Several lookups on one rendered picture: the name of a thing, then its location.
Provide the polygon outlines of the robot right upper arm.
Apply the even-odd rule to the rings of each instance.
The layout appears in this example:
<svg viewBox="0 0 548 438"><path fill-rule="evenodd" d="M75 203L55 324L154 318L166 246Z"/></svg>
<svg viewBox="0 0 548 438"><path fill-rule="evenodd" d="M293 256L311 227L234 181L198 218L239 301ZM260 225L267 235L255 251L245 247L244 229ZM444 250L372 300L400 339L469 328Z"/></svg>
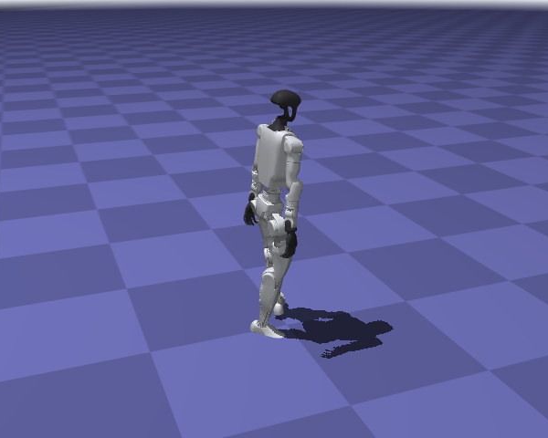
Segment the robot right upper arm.
<svg viewBox="0 0 548 438"><path fill-rule="evenodd" d="M300 157L303 153L303 143L296 137L285 136L284 151L287 155L286 188L290 191L292 183L299 180L297 179L297 175L300 171Z"/></svg>

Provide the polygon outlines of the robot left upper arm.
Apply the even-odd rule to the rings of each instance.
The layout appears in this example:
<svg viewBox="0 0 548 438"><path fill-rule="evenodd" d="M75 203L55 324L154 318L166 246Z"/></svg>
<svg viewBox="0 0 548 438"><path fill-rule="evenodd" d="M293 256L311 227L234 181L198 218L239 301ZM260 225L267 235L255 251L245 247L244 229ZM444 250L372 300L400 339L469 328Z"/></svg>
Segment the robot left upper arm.
<svg viewBox="0 0 548 438"><path fill-rule="evenodd" d="M258 129L257 129L258 140L257 140L256 151L255 151L255 160L254 160L254 166L255 166L256 169L258 168L258 147L259 147L260 133L261 133L261 131L262 131L262 129L265 125L267 125L267 124L260 124L260 125L258 125Z"/></svg>

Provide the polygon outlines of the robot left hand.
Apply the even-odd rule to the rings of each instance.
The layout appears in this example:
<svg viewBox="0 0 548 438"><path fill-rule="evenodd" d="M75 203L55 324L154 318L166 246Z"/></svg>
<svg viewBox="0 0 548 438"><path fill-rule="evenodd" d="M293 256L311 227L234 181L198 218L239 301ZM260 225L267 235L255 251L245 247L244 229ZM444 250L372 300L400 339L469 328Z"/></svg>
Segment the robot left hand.
<svg viewBox="0 0 548 438"><path fill-rule="evenodd" d="M253 213L253 211L251 209L251 206L250 206L250 201L254 200L254 198L255 198L255 194L250 193L249 198L248 198L249 203L246 207L245 214L244 214L244 221L245 221L246 224L249 224L249 225L254 225L253 222L252 222L252 219L257 224L257 221L255 219L255 214Z"/></svg>

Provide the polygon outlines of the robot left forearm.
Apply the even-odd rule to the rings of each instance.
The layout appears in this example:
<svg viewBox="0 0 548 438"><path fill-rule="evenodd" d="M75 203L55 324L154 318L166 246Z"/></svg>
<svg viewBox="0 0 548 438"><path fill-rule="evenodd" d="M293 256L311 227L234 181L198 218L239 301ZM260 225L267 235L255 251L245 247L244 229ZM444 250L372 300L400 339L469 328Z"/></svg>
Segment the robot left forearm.
<svg viewBox="0 0 548 438"><path fill-rule="evenodd" d="M251 191L249 192L249 194L253 193L255 194L255 198L257 198L258 195L261 194L263 190L263 183L261 183L258 180L258 169L255 168L254 164L252 167L252 176L253 178L252 178L252 184L251 184Z"/></svg>

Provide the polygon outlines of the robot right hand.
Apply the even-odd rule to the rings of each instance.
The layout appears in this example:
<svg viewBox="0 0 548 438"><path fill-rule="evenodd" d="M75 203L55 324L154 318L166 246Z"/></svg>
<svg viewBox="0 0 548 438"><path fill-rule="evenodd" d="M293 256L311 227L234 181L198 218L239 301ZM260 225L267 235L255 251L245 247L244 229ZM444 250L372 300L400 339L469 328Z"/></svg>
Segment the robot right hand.
<svg viewBox="0 0 548 438"><path fill-rule="evenodd" d="M287 239L286 239L286 249L282 256L283 258L289 258L293 256L296 252L297 247L297 236L295 235L295 232L297 231L297 226L294 229L291 229L291 222L290 220L285 221L285 232L288 232Z"/></svg>

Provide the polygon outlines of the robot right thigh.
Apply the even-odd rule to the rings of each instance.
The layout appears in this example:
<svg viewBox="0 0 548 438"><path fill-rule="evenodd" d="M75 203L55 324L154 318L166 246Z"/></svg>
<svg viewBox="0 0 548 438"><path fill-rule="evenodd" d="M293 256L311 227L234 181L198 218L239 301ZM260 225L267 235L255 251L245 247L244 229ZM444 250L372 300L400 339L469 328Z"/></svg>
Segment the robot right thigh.
<svg viewBox="0 0 548 438"><path fill-rule="evenodd" d="M274 275L276 285L286 275L292 256L289 258L283 258L286 249L286 239L288 232L285 232L285 226L283 224L285 218L282 217L280 212L271 213L269 216L268 230L271 237L276 237L272 243L272 262L273 267L267 268L265 273L271 273Z"/></svg>

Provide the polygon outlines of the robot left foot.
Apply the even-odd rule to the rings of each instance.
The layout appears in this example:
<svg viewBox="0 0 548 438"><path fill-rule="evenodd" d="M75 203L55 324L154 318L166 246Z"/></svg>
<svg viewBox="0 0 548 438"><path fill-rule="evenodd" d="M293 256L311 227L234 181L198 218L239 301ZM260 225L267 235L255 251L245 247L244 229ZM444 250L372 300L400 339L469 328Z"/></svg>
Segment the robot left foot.
<svg viewBox="0 0 548 438"><path fill-rule="evenodd" d="M285 297L284 294L280 292L281 297L281 303L277 300L277 303L275 307L273 308L273 313L277 316L282 315L284 313L284 304L285 304Z"/></svg>

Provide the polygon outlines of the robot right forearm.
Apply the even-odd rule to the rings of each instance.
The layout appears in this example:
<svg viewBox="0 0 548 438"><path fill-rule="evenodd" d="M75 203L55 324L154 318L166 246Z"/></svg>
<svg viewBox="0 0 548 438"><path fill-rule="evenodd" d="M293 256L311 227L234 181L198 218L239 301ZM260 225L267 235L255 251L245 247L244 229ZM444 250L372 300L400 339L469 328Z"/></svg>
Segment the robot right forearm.
<svg viewBox="0 0 548 438"><path fill-rule="evenodd" d="M291 229L294 229L298 224L297 222L298 204L300 200L302 187L303 187L303 184L301 181L299 180L294 181L291 185L290 193L286 194L286 197L285 197L286 210L285 210L285 220L283 224L285 226L285 221L290 220Z"/></svg>

